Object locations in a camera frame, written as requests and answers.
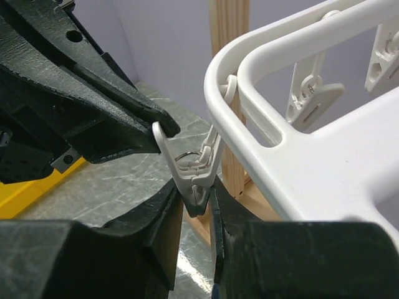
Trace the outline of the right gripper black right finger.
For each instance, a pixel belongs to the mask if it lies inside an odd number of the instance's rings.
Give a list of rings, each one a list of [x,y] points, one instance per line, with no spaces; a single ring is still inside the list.
[[[377,224],[263,221],[209,192],[218,298],[397,298],[398,252]]]

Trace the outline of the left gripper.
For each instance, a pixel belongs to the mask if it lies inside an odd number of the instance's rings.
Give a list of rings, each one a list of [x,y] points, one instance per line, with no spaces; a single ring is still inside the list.
[[[158,153],[173,117],[121,77],[73,16],[73,1],[1,2],[1,182]]]

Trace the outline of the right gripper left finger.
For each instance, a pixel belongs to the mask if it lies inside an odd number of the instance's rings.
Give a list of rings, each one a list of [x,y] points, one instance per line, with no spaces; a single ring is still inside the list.
[[[1,222],[2,298],[167,298],[183,203],[175,183],[103,226]]]

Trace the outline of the white clip hanger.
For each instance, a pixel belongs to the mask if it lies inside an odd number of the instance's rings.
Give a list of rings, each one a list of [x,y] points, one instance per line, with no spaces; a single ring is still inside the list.
[[[322,82],[325,51],[372,27],[365,88],[375,99],[308,133],[344,91]],[[377,203],[398,192],[398,2],[325,1],[223,49],[224,60],[243,60],[226,78],[208,66],[203,90],[212,125],[196,159],[181,162],[161,125],[152,125],[190,216],[205,212],[227,146],[283,219],[374,222],[397,242],[398,229]],[[234,129],[230,145],[211,114],[226,116],[235,91],[246,129]]]

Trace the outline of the navy blue underwear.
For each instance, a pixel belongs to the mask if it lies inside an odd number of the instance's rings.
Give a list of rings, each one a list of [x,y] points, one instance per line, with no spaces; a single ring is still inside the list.
[[[219,283],[217,281],[214,281],[213,289],[211,292],[211,299],[220,299],[220,298],[221,295],[220,295]]]

